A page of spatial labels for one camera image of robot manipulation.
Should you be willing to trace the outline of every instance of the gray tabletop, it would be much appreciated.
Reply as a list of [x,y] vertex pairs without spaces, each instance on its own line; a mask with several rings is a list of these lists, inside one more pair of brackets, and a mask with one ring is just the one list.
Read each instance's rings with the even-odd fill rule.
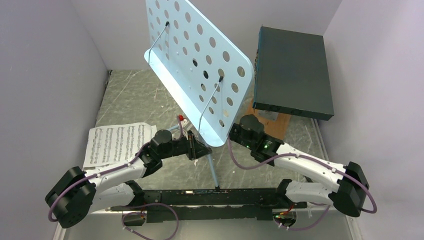
[[[252,100],[253,88],[250,89],[236,122]],[[156,125],[158,130],[168,129],[177,124],[178,114],[183,114],[182,110],[152,70],[114,70],[98,112],[96,127],[144,122]],[[292,116],[283,140],[303,152],[324,158],[317,130],[310,118]],[[305,180],[294,171],[269,165],[242,170],[230,159],[226,144],[212,150],[221,188],[275,188],[282,179]],[[233,152],[242,165],[257,164],[247,148],[234,143]],[[164,159],[161,169],[137,182],[146,190],[215,188],[207,158],[200,158],[195,165],[185,155]]]

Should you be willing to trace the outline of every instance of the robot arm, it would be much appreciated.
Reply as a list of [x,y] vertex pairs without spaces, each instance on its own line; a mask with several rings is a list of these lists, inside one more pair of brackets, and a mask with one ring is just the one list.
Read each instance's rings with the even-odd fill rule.
[[358,164],[329,162],[295,149],[264,133],[264,125],[254,115],[243,116],[239,124],[233,124],[229,139],[250,149],[250,155],[260,163],[266,161],[271,166],[290,169],[313,180],[297,182],[283,179],[276,194],[286,202],[328,204],[351,217],[359,217],[361,214],[367,194],[348,178],[351,177],[366,189],[369,188],[364,172]]
[[168,130],[159,130],[133,160],[95,170],[69,169],[45,197],[52,213],[63,228],[79,223],[88,213],[113,206],[137,205],[143,191],[134,181],[162,167],[162,159],[187,155],[189,160],[211,154],[212,150],[187,137],[173,139]]

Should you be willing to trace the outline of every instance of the paper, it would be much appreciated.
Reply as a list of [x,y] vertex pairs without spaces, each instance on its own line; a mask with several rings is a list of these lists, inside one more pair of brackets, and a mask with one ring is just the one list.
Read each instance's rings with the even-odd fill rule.
[[83,167],[102,167],[131,160],[156,131],[155,125],[144,122],[92,128],[88,133]]

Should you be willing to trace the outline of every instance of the white wall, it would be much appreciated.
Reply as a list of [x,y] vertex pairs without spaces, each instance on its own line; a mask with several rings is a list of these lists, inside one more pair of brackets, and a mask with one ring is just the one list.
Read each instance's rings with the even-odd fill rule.
[[69,0],[0,1],[0,239],[52,239],[44,198],[83,163],[106,79]]
[[423,24],[421,0],[343,0],[324,34],[335,116],[320,126],[330,159],[367,176],[367,240],[424,236]]
[[[261,25],[323,35],[341,1],[191,0],[252,61]],[[108,69],[148,68],[143,57],[150,48],[145,0],[72,3]]]

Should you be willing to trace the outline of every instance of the black box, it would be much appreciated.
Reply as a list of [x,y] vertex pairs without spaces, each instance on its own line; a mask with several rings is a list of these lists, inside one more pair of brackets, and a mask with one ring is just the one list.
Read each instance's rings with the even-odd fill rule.
[[334,116],[323,36],[262,26],[256,61],[254,109]]

